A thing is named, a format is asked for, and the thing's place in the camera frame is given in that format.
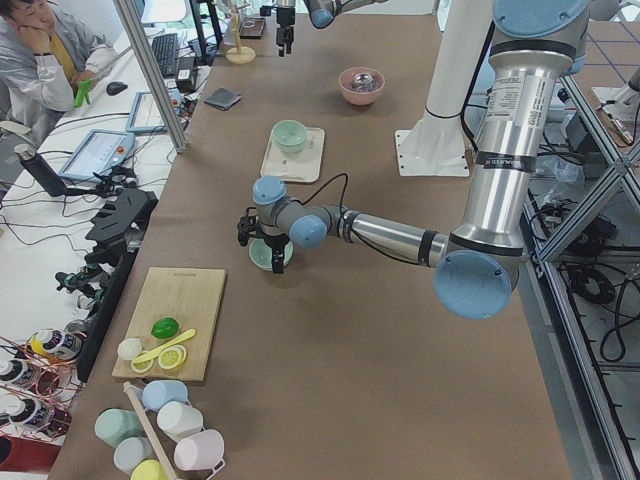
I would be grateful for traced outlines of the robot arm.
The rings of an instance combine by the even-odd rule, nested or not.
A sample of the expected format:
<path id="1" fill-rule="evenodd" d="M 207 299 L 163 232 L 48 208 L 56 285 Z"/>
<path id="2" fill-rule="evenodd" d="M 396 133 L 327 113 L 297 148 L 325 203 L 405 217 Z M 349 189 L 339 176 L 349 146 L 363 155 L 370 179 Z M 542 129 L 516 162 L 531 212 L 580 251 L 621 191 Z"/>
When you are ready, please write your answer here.
<path id="1" fill-rule="evenodd" d="M 304 1 L 309 19 L 316 29 L 328 27 L 339 15 L 377 3 L 377 0 L 310 0 Z M 276 12 L 276 46 L 278 55 L 285 57 L 292 50 L 295 39 L 296 2 L 275 1 L 270 8 Z"/>
<path id="2" fill-rule="evenodd" d="M 401 133 L 405 176 L 454 176 L 465 167 L 462 123 L 483 63 L 495 74 L 472 160 L 461 223 L 448 234 L 350 210 L 314 207 L 289 195 L 282 179 L 253 186 L 252 209 L 238 241 L 260 238 L 274 273 L 285 247 L 312 249 L 326 237 L 360 241 L 397 261 L 435 269 L 441 303 L 468 319 L 486 319 L 509 303 L 524 258 L 519 232 L 529 181 L 556 81 L 584 63 L 587 1 L 456 1 L 441 40 L 423 117 Z"/>

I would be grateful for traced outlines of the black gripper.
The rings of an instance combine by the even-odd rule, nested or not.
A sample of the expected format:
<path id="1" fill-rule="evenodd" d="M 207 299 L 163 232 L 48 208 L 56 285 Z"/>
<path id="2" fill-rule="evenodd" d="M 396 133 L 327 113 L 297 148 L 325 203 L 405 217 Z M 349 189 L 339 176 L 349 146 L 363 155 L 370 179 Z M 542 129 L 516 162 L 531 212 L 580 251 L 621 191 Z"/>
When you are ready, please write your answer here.
<path id="1" fill-rule="evenodd" d="M 277 0 L 276 10 L 276 46 L 278 55 L 285 56 L 291 53 L 294 43 L 295 2 L 290 0 Z"/>
<path id="2" fill-rule="evenodd" d="M 237 223 L 237 241 L 242 247 L 248 247 L 252 239 L 263 239 L 272 250 L 272 272 L 283 274 L 285 267 L 284 249 L 289 237 L 285 234 L 268 235 L 258 220 L 256 213 L 252 214 L 253 208 L 247 208 Z"/>

